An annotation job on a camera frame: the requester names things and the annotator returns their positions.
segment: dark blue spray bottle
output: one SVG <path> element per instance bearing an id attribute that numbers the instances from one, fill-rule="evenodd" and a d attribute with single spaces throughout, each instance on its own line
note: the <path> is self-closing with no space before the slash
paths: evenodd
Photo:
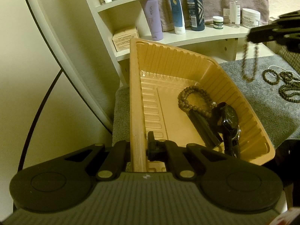
<path id="1" fill-rule="evenodd" d="M 203 2 L 202 0 L 187 0 L 190 15 L 190 28 L 193 31 L 202 31 L 204 26 Z"/>

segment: barcode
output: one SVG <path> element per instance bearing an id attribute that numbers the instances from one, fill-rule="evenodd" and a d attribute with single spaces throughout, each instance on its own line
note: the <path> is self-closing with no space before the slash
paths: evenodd
<path id="1" fill-rule="evenodd" d="M 192 27 L 197 27 L 197 18 L 195 16 L 190 17 Z"/>

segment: clear spray bottle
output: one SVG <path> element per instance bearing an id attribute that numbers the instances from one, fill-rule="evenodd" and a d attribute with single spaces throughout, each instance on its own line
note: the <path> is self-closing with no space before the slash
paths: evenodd
<path id="1" fill-rule="evenodd" d="M 241 22 L 241 5 L 239 0 L 230 0 L 230 26 L 239 28 Z"/>

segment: watch face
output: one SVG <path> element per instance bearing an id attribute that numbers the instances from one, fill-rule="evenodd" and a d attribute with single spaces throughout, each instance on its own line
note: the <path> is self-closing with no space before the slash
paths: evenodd
<path id="1" fill-rule="evenodd" d="M 236 114 L 234 108 L 230 105 L 226 105 L 224 109 L 225 113 L 225 121 L 233 128 L 237 128 L 239 126 L 239 118 Z"/>

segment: white cord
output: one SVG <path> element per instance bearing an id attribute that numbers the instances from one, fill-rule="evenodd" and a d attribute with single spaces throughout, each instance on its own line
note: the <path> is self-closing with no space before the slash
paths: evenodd
<path id="1" fill-rule="evenodd" d="M 296 73 L 296 72 L 294 72 L 294 71 L 289 71 L 289 70 L 287 70 L 287 69 L 285 69 L 285 68 L 282 68 L 282 67 L 279 67 L 279 66 L 277 66 L 277 65 L 271 65 L 271 66 L 268 67 L 268 69 L 270 69 L 270 67 L 277 67 L 277 68 L 280 68 L 280 69 L 282 69 L 282 70 L 284 70 L 284 71 L 291 72 L 291 73 L 295 74 L 298 78 L 300 78 L 299 74 Z M 275 76 L 274 74 L 272 74 L 272 73 L 270 73 L 270 72 L 268 72 L 268 73 L 269 73 L 269 75 L 271 75 L 272 77 L 276 78 L 276 76 Z"/>

